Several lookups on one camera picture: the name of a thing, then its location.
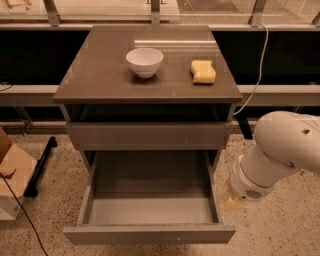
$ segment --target bowl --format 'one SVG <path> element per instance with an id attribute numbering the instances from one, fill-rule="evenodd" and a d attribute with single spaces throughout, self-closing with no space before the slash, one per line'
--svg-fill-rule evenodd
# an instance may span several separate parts
<path id="1" fill-rule="evenodd" d="M 163 54 L 154 48 L 137 48 L 126 56 L 131 70 L 139 77 L 152 77 L 160 68 Z"/>

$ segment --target cable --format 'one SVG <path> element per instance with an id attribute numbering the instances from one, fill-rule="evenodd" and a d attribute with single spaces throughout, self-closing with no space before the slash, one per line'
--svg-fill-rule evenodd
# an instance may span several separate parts
<path id="1" fill-rule="evenodd" d="M 9 89 L 13 86 L 13 84 L 4 84 L 4 85 L 8 85 L 8 87 L 7 87 L 7 88 L 4 88 L 4 89 L 1 89 L 0 92 L 9 90 Z"/>
<path id="2" fill-rule="evenodd" d="M 259 65 L 259 79 L 258 79 L 258 82 L 256 83 L 256 86 L 253 88 L 253 91 L 251 92 L 249 98 L 247 99 L 247 101 L 243 104 L 243 106 L 235 113 L 233 113 L 233 115 L 237 115 L 239 114 L 249 103 L 249 101 L 251 100 L 253 94 L 255 93 L 258 85 L 260 84 L 260 81 L 261 81 L 261 77 L 262 77 L 262 65 L 263 65 L 263 61 L 264 61 L 264 55 L 265 55 L 265 52 L 266 52 L 266 48 L 267 48 L 267 43 L 268 43 L 268 39 L 269 39 L 269 30 L 268 28 L 263 25 L 261 23 L 261 26 L 264 27 L 264 29 L 266 30 L 266 39 L 264 41 L 264 45 L 263 45 L 263 50 L 262 50 L 262 54 L 261 54 L 261 59 L 260 59 L 260 65 Z"/>
<path id="3" fill-rule="evenodd" d="M 9 183 L 6 181 L 5 177 L 3 177 L 3 175 L 2 175 L 2 173 L 1 173 L 1 172 L 0 172 L 0 176 L 1 176 L 1 178 L 4 180 L 4 182 L 7 184 L 7 186 L 8 186 L 8 188 L 9 188 L 10 192 L 12 193 L 12 195 L 13 195 L 13 196 L 14 196 L 14 198 L 16 199 L 17 203 L 19 204 L 19 206 L 21 207 L 21 209 L 22 209 L 22 210 L 23 210 L 23 212 L 25 213 L 25 215 L 26 215 L 26 217 L 27 217 L 28 221 L 30 222 L 30 224 L 31 224 L 31 226 L 32 226 L 32 228 L 33 228 L 33 230 L 34 230 L 34 232 L 35 232 L 35 234 L 36 234 L 37 238 L 38 238 L 38 241 L 39 241 L 39 244 L 40 244 L 40 247 L 41 247 L 42 251 L 44 252 L 44 254 L 45 254 L 46 256 L 48 256 L 48 254 L 47 254 L 46 250 L 44 249 L 44 247 L 43 247 L 43 245 L 42 245 L 42 243 L 41 243 L 41 240 L 40 240 L 39 234 L 38 234 L 38 232 L 37 232 L 36 228 L 34 227 L 34 225 L 33 225 L 32 221 L 30 220 L 30 218 L 29 218 L 29 216 L 28 216 L 28 214 L 27 214 L 26 210 L 23 208 L 22 204 L 19 202 L 18 198 L 16 197 L 16 195 L 15 195 L 15 194 L 14 194 L 14 192 L 12 191 L 12 189 L 11 189 L 11 187 L 10 187 Z"/>
<path id="4" fill-rule="evenodd" d="M 196 22 L 199 23 L 199 20 L 198 20 L 198 18 L 197 18 L 197 15 L 196 15 L 195 11 L 194 11 L 193 8 L 192 8 L 192 5 L 190 4 L 189 0 L 186 0 L 186 1 L 187 1 L 188 5 L 189 5 L 191 11 L 192 11 L 193 17 L 195 18 Z"/>

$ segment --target sponge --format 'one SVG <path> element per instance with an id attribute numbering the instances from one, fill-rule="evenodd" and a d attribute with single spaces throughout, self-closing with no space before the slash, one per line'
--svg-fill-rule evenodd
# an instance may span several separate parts
<path id="1" fill-rule="evenodd" d="M 216 80 L 216 71 L 211 66 L 210 60 L 193 60 L 191 62 L 191 72 L 193 83 L 213 84 Z"/>

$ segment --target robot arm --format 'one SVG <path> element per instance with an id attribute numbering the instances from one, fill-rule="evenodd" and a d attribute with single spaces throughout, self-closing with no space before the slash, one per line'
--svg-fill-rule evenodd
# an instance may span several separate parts
<path id="1" fill-rule="evenodd" d="M 278 180 L 300 169 L 320 174 L 320 117 L 271 112 L 257 122 L 254 134 L 256 145 L 239 156 L 230 173 L 236 198 L 260 201 Z"/>

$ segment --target terrazzo floor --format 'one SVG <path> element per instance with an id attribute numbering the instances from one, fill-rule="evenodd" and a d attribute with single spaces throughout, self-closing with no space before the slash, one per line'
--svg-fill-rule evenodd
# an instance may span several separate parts
<path id="1" fill-rule="evenodd" d="M 9 135 L 39 159 L 50 135 Z M 236 233 L 228 244 L 74 246 L 62 229 L 75 226 L 88 172 L 68 135 L 55 134 L 53 149 L 38 185 L 39 195 L 23 205 L 48 255 L 320 255 L 320 176 L 300 171 L 279 181 L 272 194 L 245 210 L 221 211 Z M 232 134 L 215 173 L 216 195 L 223 191 L 233 161 L 253 145 Z M 22 211 L 15 221 L 0 221 L 0 255 L 44 255 Z"/>

